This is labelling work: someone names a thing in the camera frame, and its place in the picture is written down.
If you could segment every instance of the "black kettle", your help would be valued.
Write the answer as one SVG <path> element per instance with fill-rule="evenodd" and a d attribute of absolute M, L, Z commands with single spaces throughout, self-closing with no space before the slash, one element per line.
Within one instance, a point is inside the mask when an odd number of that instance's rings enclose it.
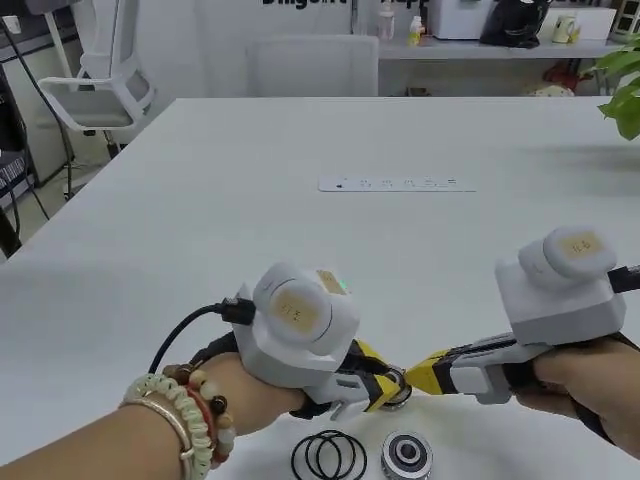
<path fill-rule="evenodd" d="M 504 47 L 534 48 L 540 45 L 537 33 L 547 16 L 551 0 L 499 0 L 480 43 Z"/>

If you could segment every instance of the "hand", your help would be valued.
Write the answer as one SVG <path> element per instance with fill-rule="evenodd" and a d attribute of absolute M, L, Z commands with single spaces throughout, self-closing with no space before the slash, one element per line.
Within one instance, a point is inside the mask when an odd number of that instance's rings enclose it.
<path fill-rule="evenodd" d="M 618 447 L 640 459 L 640 352 L 606 340 L 543 355 L 534 369 L 553 393 L 518 395 L 522 405 L 576 418 L 570 395 L 600 416 Z"/>
<path fill-rule="evenodd" d="M 237 353 L 214 357 L 200 369 L 207 372 L 227 398 L 238 435 L 262 430 L 280 415 L 299 410 L 304 403 L 302 391 L 273 387 L 249 375 Z"/>

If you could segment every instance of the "white appliance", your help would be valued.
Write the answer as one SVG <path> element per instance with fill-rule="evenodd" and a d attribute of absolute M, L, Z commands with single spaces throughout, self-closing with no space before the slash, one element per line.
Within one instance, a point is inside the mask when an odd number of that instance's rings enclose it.
<path fill-rule="evenodd" d="M 579 40 L 602 40 L 604 42 L 609 36 L 616 9 L 578 4 L 572 5 L 570 8 L 552 6 L 547 12 L 540 32 L 538 32 L 538 38 L 541 41 L 551 40 L 558 17 L 562 15 L 576 17 L 576 25 L 580 27 Z"/>
<path fill-rule="evenodd" d="M 443 40 L 478 40 L 493 0 L 431 0 L 429 29 Z"/>

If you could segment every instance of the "beaded bracelet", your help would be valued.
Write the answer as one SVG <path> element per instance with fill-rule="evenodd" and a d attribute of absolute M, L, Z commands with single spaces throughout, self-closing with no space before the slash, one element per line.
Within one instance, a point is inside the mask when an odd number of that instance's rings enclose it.
<path fill-rule="evenodd" d="M 187 445 L 182 436 L 181 429 L 175 425 L 179 422 L 177 418 L 170 419 L 171 412 L 163 409 L 164 412 L 158 411 L 151 405 L 153 402 L 141 402 L 148 400 L 146 397 L 151 393 L 159 393 L 173 402 L 175 409 L 179 412 L 180 417 L 187 424 L 187 430 L 190 434 L 190 445 Z M 143 405 L 160 413 L 176 430 L 178 436 L 181 437 L 184 451 L 180 454 L 180 460 L 190 460 L 191 468 L 183 468 L 183 478 L 185 480 L 203 480 L 211 467 L 213 448 L 211 438 L 209 436 L 209 426 L 204 421 L 202 411 L 196 404 L 196 401 L 189 397 L 187 389 L 172 378 L 165 375 L 147 374 L 140 377 L 127 390 L 121 406 L 124 405 Z"/>
<path fill-rule="evenodd" d="M 233 417 L 227 411 L 226 397 L 220 394 L 220 388 L 215 382 L 207 379 L 207 374 L 203 370 L 196 369 L 193 365 L 169 365 L 164 368 L 163 373 L 174 379 L 178 385 L 184 386 L 196 403 L 198 403 L 196 399 L 201 397 L 202 403 L 208 404 L 208 412 L 212 416 L 210 425 L 213 425 L 216 430 L 214 439 L 213 428 L 210 427 L 213 441 L 211 469 L 215 470 L 229 459 L 236 438 Z"/>

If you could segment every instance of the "chair backrest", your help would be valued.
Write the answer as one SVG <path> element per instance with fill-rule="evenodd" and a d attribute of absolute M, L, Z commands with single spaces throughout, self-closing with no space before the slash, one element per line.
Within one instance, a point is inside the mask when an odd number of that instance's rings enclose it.
<path fill-rule="evenodd" d="M 249 47 L 249 87 L 258 97 L 374 97 L 378 39 L 285 35 Z"/>
<path fill-rule="evenodd" d="M 87 0 L 74 8 L 85 22 L 93 20 L 95 36 L 81 58 L 92 78 L 110 78 L 131 69 L 127 66 L 135 61 L 139 7 L 140 0 Z"/>
<path fill-rule="evenodd" d="M 116 17 L 111 50 L 111 76 L 127 70 L 135 62 L 136 26 L 140 0 L 116 0 Z"/>

